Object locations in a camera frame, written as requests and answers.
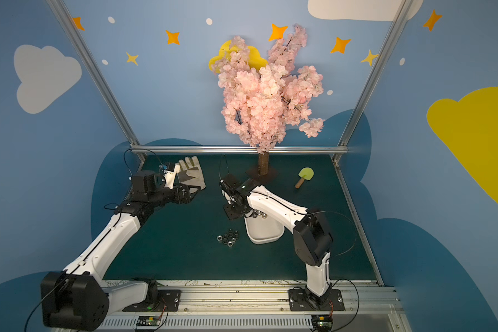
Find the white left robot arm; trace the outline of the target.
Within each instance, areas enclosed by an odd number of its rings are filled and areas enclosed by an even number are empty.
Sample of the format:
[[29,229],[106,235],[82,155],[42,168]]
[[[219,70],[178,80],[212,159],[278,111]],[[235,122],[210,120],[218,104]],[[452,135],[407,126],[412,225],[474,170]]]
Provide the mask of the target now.
[[129,198],[118,205],[103,231],[63,271],[50,272],[42,280],[44,326],[95,331],[107,315],[156,296],[152,282],[107,287],[103,278],[155,209],[169,203],[190,203],[205,188],[204,176],[198,167],[184,170],[178,163],[173,170],[139,171],[130,181]]

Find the heap of nuts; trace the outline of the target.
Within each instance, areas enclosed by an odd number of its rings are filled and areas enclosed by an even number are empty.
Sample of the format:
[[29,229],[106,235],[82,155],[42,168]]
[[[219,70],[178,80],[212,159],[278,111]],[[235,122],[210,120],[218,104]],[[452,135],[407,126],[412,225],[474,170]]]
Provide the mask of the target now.
[[267,218],[267,214],[262,212],[262,211],[259,211],[259,210],[254,210],[251,214],[251,217],[256,219],[256,218],[262,218],[262,219],[266,219]]

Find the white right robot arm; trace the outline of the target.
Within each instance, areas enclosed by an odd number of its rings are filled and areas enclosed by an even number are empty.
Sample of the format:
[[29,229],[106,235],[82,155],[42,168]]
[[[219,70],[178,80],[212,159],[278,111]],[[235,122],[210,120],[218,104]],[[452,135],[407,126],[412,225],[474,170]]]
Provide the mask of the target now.
[[333,246],[325,213],[288,202],[251,178],[242,183],[227,174],[219,186],[227,200],[227,217],[231,221],[243,219],[254,244],[276,242],[285,231],[293,235],[295,254],[307,270],[307,297],[317,305],[324,304],[331,294],[329,260]]

